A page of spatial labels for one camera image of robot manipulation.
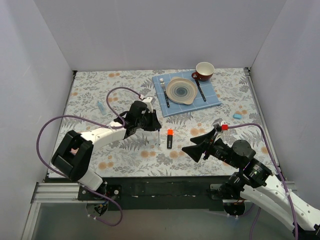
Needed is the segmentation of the white grey pen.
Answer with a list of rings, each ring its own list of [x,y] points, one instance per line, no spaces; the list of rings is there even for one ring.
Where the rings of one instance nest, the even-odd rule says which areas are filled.
[[[157,130],[157,143],[158,143],[158,146],[161,145],[161,130],[160,129]]]

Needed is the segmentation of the black orange highlighter pen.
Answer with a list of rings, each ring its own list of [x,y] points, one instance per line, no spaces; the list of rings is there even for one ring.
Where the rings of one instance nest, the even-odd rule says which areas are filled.
[[[167,135],[167,149],[172,149],[173,146],[173,135],[172,134],[168,134]]]

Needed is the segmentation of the light blue pen cap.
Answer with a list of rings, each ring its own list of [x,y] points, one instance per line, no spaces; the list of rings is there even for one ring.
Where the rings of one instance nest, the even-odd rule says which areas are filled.
[[[235,113],[234,115],[233,115],[233,118],[234,119],[242,119],[242,115],[241,114],[237,114],[237,113]]]

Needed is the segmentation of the light blue pen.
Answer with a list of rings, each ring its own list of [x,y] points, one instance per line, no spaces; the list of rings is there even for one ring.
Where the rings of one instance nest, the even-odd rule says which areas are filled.
[[[98,102],[97,102],[97,107],[98,107],[100,113],[101,113],[103,116],[107,114],[106,109],[105,109],[105,107],[104,107],[104,105],[103,105],[102,102],[98,101]]]

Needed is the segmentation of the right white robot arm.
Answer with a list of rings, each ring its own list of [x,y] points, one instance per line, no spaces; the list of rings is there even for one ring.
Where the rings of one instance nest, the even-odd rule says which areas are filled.
[[[191,138],[192,146],[182,151],[195,162],[210,156],[237,169],[229,179],[211,192],[223,200],[246,199],[281,221],[299,240],[320,238],[320,211],[303,201],[282,183],[263,163],[246,140],[228,146],[216,130]]]

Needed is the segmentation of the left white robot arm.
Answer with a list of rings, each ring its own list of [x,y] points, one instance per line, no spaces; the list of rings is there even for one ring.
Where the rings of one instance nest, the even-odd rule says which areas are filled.
[[[142,129],[147,132],[162,128],[153,109],[153,97],[136,100],[128,111],[120,114],[107,127],[77,133],[70,130],[55,151],[51,163],[69,180],[89,188],[95,200],[106,196],[103,179],[89,168],[92,153],[112,142],[124,140]]]

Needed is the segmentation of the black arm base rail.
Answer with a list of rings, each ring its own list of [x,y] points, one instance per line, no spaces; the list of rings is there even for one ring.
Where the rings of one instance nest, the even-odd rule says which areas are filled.
[[[223,211],[227,199],[211,191],[220,187],[229,176],[162,176],[108,177],[106,195],[123,210],[204,209]]]

